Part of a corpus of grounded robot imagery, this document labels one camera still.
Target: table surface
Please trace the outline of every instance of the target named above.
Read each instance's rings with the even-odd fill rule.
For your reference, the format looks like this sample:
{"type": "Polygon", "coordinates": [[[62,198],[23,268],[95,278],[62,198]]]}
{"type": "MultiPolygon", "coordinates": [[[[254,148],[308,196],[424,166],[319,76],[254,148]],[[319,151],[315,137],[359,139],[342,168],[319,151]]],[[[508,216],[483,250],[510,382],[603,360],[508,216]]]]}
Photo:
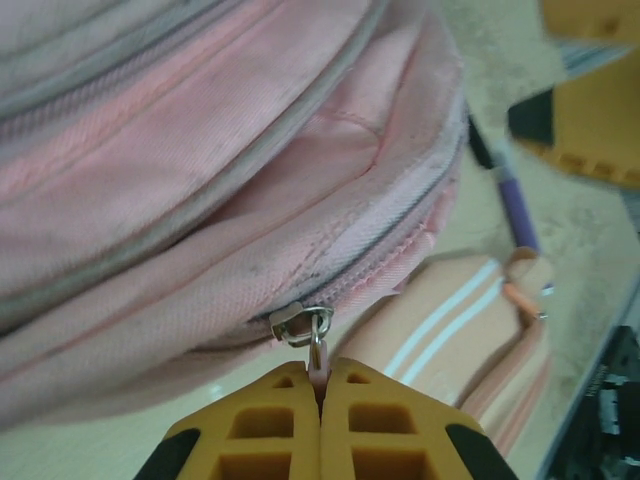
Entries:
{"type": "MultiPolygon", "coordinates": [[[[560,54],[543,34],[534,0],[441,3],[466,60],[471,108],[488,139],[498,141],[509,105],[564,78],[560,54]]],[[[554,354],[552,376],[508,458],[524,480],[533,478],[638,273],[640,244],[615,190],[567,177],[517,148],[514,163],[541,246],[557,269],[556,293],[545,305],[554,354]]],[[[474,250],[506,259],[512,248],[495,183],[468,155],[460,199],[438,253],[474,250]]],[[[0,478],[133,478],[177,419],[296,357],[302,358],[289,349],[270,352],[227,377],[144,412],[1,434],[0,478]]]]}

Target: zipper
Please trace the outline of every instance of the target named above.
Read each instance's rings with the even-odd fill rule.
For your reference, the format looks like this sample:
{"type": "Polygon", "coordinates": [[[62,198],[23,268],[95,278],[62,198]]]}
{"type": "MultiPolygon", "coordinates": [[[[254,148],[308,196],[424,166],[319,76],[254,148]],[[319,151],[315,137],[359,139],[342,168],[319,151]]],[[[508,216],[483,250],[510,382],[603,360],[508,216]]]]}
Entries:
{"type": "MultiPolygon", "coordinates": [[[[22,92],[6,103],[0,100],[0,145],[18,140],[48,123],[70,116],[82,107],[114,91],[126,80],[144,71],[154,62],[220,19],[238,3],[240,3],[238,0],[230,3],[207,2],[205,7],[201,7],[186,19],[170,27],[168,31],[162,34],[157,32],[156,35],[150,34],[153,37],[152,40],[147,41],[138,51],[106,68],[94,67],[95,73],[90,74],[88,78],[77,79],[75,84],[62,91],[55,92],[56,87],[51,84],[64,81],[64,79],[55,78],[52,81],[45,81],[44,86],[36,85],[35,88],[22,92]]],[[[155,29],[166,28],[166,23],[170,23],[170,19],[162,18],[155,21],[150,29],[153,30],[154,27],[155,29]]],[[[137,36],[139,32],[134,32],[129,36],[131,35],[137,36]]]]}
{"type": "MultiPolygon", "coordinates": [[[[465,141],[461,139],[456,146],[454,155],[451,157],[452,159],[455,159],[459,155],[463,145],[465,145],[465,141]]],[[[421,220],[413,226],[402,236],[402,240],[399,243],[391,244],[376,257],[376,260],[369,262],[364,269],[353,269],[352,267],[366,257],[371,249],[378,244],[379,239],[384,239],[389,233],[396,229],[412,211],[419,207],[419,204],[430,193],[441,194],[446,186],[447,177],[451,175],[454,165],[455,161],[452,160],[447,168],[445,168],[440,176],[433,182],[431,187],[409,207],[404,215],[400,216],[398,222],[383,232],[362,255],[356,258],[332,280],[305,296],[303,299],[293,302],[282,309],[256,317],[250,320],[250,322],[262,323],[268,320],[271,326],[271,333],[277,340],[285,341],[290,346],[298,348],[310,344],[311,325],[314,320],[317,320],[319,326],[318,333],[320,339],[323,339],[331,328],[335,314],[335,306],[350,294],[364,279],[373,278],[376,274],[379,274],[381,270],[384,270],[384,267],[381,267],[381,265],[397,258],[404,250],[413,245],[418,235],[425,229],[424,221],[421,220]],[[439,190],[434,192],[434,189],[437,187],[440,187],[439,190]]]]}

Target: pink fabric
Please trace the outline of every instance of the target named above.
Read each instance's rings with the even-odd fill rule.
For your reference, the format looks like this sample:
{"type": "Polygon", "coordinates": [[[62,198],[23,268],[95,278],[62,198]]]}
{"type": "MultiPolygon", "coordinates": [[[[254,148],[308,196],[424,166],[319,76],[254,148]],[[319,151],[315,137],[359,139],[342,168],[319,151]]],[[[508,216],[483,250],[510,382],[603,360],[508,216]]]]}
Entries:
{"type": "MultiPolygon", "coordinates": [[[[197,68],[185,65],[202,46],[190,44],[86,123],[13,163],[0,190],[0,231],[12,232],[0,234],[2,291],[64,277],[179,211],[303,94],[370,7],[284,1],[197,68]],[[143,101],[169,70],[172,88],[143,101]]],[[[342,282],[337,321],[371,305],[443,228],[464,120],[461,62],[440,19],[422,0],[391,2],[331,98],[197,231],[0,341],[0,426],[131,382],[205,343],[222,339],[228,348],[233,338],[237,350],[211,352],[223,373],[218,367],[255,353],[247,344],[268,338],[266,320],[248,320],[325,278],[342,282]],[[341,265],[363,273],[343,278],[341,265]]],[[[234,173],[243,181],[253,174],[234,173]]]]}

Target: zipper pull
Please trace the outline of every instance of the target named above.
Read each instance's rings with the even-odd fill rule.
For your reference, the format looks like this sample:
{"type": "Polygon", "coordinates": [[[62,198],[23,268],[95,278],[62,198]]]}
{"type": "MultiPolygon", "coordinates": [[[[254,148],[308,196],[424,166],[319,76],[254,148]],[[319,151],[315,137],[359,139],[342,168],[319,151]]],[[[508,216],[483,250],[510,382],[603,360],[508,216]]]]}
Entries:
{"type": "Polygon", "coordinates": [[[311,345],[314,318],[318,338],[322,340],[331,328],[332,317],[332,308],[303,307],[300,302],[295,302],[269,315],[269,323],[274,337],[298,348],[311,345]]]}

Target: pencil case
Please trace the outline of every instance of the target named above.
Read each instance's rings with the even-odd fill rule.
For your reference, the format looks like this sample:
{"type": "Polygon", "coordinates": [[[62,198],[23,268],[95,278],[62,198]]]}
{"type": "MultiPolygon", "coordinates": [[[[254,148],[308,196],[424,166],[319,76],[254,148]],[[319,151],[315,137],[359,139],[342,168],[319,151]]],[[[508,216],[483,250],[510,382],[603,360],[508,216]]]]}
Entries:
{"type": "Polygon", "coordinates": [[[0,426],[141,408],[302,345],[445,225],[466,106],[428,2],[204,3],[1,117],[0,426]]]}
{"type": "Polygon", "coordinates": [[[506,456],[550,370],[537,308],[551,267],[518,249],[502,267],[485,255],[439,260],[334,351],[473,416],[506,456]]]}

